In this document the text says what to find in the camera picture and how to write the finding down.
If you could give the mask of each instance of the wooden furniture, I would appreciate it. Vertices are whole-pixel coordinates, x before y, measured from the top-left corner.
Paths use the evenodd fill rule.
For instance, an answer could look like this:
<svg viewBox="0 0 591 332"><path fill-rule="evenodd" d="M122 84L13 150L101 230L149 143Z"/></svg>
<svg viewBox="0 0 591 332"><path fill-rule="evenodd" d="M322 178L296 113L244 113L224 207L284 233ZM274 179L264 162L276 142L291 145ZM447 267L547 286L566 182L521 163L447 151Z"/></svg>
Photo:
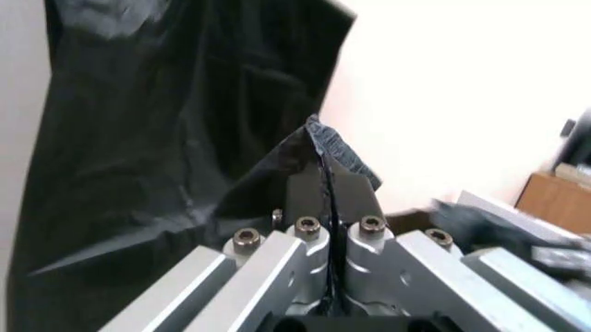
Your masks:
<svg viewBox="0 0 591 332"><path fill-rule="evenodd" d="M575 233L591 233L591 190L551 174L534 173L516 206Z"/></svg>

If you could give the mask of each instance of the white wall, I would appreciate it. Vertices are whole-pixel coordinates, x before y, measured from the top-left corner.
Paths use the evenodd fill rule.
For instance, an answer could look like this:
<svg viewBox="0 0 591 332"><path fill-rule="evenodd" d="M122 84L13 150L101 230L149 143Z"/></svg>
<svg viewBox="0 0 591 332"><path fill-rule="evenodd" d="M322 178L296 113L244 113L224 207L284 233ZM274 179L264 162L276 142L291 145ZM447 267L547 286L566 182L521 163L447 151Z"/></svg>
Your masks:
<svg viewBox="0 0 591 332"><path fill-rule="evenodd" d="M0 0L0 331L12 237L49 73L43 1Z"/></svg>
<svg viewBox="0 0 591 332"><path fill-rule="evenodd" d="M591 106L591 2L428 2L342 0L358 18L321 120L382 178L385 212L464 188L513 204Z"/></svg>

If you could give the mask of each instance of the black plastic bag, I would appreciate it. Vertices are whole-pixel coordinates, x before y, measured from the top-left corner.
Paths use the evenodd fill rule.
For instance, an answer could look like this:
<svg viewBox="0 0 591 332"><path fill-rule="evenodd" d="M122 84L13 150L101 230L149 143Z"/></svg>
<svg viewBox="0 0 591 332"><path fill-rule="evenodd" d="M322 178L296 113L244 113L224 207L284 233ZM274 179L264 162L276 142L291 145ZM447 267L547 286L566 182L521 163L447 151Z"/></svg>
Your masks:
<svg viewBox="0 0 591 332"><path fill-rule="evenodd" d="M95 331L195 246L270 227L287 176L318 162L301 126L352 17L323 0L48 3L8 323Z"/></svg>

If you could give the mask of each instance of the metal bolt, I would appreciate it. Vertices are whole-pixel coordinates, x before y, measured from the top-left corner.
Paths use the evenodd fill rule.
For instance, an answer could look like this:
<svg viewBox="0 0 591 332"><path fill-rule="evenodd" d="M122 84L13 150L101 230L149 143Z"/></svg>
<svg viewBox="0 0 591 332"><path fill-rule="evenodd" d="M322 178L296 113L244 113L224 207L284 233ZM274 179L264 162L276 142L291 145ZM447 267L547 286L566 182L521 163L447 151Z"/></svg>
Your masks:
<svg viewBox="0 0 591 332"><path fill-rule="evenodd" d="M272 224L274 230L279 228L282 220L283 220L283 210L274 209L273 212L271 213L271 224Z"/></svg>
<svg viewBox="0 0 591 332"><path fill-rule="evenodd" d="M360 234L368 239L381 239L385 230L385 222L378 216L364 216L359 223Z"/></svg>
<svg viewBox="0 0 591 332"><path fill-rule="evenodd" d="M451 245L453 245L453 238L451 237L451 235L438 228L431 228L426 230L425 235L427 235L430 239L432 239L435 243L439 244L445 250L451 249Z"/></svg>
<svg viewBox="0 0 591 332"><path fill-rule="evenodd" d="M234 233L232 238L234 251L240 255L250 255L261 244L261 236L254 228L242 228Z"/></svg>
<svg viewBox="0 0 591 332"><path fill-rule="evenodd" d="M303 216L295 221L295 235L304 241L313 241L320 236L320 222L313 216Z"/></svg>

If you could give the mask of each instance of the hex socket screw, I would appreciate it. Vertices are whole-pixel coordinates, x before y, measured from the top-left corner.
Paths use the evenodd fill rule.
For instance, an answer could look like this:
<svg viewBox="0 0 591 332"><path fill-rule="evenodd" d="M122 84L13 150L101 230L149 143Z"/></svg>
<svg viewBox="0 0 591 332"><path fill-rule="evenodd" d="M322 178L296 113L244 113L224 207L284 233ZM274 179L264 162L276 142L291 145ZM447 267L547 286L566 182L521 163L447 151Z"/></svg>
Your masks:
<svg viewBox="0 0 591 332"><path fill-rule="evenodd" d="M240 255L250 255L261 244L261 235L254 228L241 228L234 233L232 238L234 251Z"/></svg>
<svg viewBox="0 0 591 332"><path fill-rule="evenodd" d="M306 242L320 236L320 222L313 216L303 216L295 221L294 234Z"/></svg>
<svg viewBox="0 0 591 332"><path fill-rule="evenodd" d="M384 235L385 222L378 216L364 216L359 223L359 234L366 239L377 240Z"/></svg>
<svg viewBox="0 0 591 332"><path fill-rule="evenodd" d="M450 250L453 245L453 238L451 235L439 228L430 228L425 231L425 235L445 250Z"/></svg>

